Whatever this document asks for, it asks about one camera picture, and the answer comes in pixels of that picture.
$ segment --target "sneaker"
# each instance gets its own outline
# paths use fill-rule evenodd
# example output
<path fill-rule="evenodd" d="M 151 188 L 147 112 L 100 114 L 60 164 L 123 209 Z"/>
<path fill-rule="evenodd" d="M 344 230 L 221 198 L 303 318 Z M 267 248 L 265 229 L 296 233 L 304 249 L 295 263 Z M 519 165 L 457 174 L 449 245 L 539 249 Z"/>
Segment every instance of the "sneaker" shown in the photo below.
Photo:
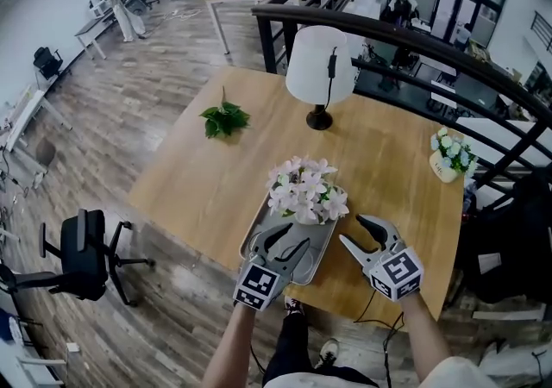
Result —
<path fill-rule="evenodd" d="M 336 363 L 337 355 L 339 354 L 339 342 L 335 339 L 327 341 L 320 350 L 320 360 L 315 368 L 321 366 L 333 366 Z"/>
<path fill-rule="evenodd" d="M 288 316 L 293 313 L 301 313 L 304 316 L 303 305 L 297 299 L 288 296 L 285 297 L 285 310 Z"/>

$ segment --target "wooden floor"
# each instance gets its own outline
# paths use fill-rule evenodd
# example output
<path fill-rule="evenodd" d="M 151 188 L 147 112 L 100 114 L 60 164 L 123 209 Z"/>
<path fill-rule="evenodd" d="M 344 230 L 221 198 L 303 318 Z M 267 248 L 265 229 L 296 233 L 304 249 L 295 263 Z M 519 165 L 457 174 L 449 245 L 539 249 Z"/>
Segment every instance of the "wooden floor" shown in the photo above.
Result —
<path fill-rule="evenodd" d="M 62 221 L 81 207 L 104 211 L 108 238 L 118 221 L 133 222 L 134 231 L 122 235 L 121 256 L 157 261 L 153 271 L 146 266 L 122 271 L 128 294 L 140 300 L 137 308 L 125 307 L 111 282 L 95 303 L 45 290 L 19 293 L 25 316 L 44 323 L 32 332 L 47 347 L 46 357 L 65 358 L 66 342 L 80 345 L 81 352 L 68 356 L 67 371 L 60 374 L 68 386 L 197 385 L 226 327 L 234 277 L 163 234 L 126 204 L 127 193 L 156 147 L 218 66 L 263 68 L 249 7 L 223 8 L 221 21 L 231 57 L 222 54 L 201 0 L 163 0 L 146 19 L 151 32 L 145 41 L 122 43 L 120 29 L 111 29 L 100 38 L 108 59 L 90 61 L 82 56 L 72 75 L 48 94 L 48 100 L 71 120 L 72 131 L 58 127 L 44 112 L 28 128 L 32 151 L 46 137 L 57 153 L 36 191 L 23 198 L 8 184 L 8 193 L 2 195 L 11 213 L 9 225 L 22 239 L 19 244 L 6 241 L 6 263 L 18 272 L 59 272 L 59 262 L 38 254 L 39 224 L 47 224 L 48 237 L 58 245 Z M 442 316 L 441 325 L 461 354 L 477 359 L 495 335 L 506 335 L 513 343 L 549 340 L 544 328 L 532 322 L 513 328 L 471 321 L 474 306 L 467 295 Z M 258 316 L 253 346 L 264 365 L 282 317 L 281 302 Z M 312 359 L 333 335 L 348 350 L 338 363 L 355 365 L 385 386 L 381 342 L 386 331 L 324 313 L 313 313 L 312 321 L 316 326 L 310 334 Z M 393 384 L 417 386 L 405 334 L 393 339 L 390 353 Z M 251 360 L 251 386 L 258 386 L 260 379 Z"/>

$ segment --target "lamp cord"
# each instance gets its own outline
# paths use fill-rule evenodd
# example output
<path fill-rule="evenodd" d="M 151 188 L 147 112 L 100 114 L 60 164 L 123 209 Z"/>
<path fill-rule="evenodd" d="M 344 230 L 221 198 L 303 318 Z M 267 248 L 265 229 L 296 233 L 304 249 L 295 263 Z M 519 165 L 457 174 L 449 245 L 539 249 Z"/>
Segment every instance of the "lamp cord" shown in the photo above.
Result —
<path fill-rule="evenodd" d="M 329 56 L 329 62 L 328 62 L 328 77 L 329 77 L 329 83 L 328 83 L 328 101 L 326 102 L 326 105 L 324 106 L 324 109 L 322 109 L 320 112 L 317 112 L 316 116 L 319 116 L 323 114 L 326 109 L 329 106 L 329 100 L 331 99 L 331 85 L 334 82 L 334 78 L 336 77 L 336 49 L 337 47 L 334 47 L 334 50 L 332 51 L 331 55 Z"/>

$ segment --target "potted flower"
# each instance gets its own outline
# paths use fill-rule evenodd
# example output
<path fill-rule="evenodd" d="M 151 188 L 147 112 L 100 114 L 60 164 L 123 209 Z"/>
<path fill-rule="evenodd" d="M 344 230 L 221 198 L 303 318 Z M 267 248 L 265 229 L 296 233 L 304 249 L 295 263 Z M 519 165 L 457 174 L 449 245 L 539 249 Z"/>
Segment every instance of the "potted flower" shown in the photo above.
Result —
<path fill-rule="evenodd" d="M 431 149 L 435 151 L 430 156 L 431 168 L 443 183 L 454 181 L 461 173 L 474 175 L 477 157 L 461 138 L 450 136 L 447 128 L 431 136 Z"/>
<path fill-rule="evenodd" d="M 334 172 L 325 159 L 299 157 L 273 168 L 267 182 L 270 213 L 295 216 L 302 224 L 324 224 L 347 215 L 347 193 L 328 181 Z"/>

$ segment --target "human arm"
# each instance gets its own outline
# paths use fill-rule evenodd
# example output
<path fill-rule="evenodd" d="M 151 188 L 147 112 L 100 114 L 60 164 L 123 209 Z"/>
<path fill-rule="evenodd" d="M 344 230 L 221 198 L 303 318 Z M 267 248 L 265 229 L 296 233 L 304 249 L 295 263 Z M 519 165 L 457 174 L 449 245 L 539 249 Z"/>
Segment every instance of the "human arm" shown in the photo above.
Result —
<path fill-rule="evenodd" d="M 253 334 L 255 310 L 237 304 L 210 360 L 202 388 L 244 388 L 248 380 L 249 344 Z"/>
<path fill-rule="evenodd" d="M 399 302 L 405 313 L 416 373 L 423 382 L 437 365 L 452 354 L 419 292 L 405 296 Z"/>

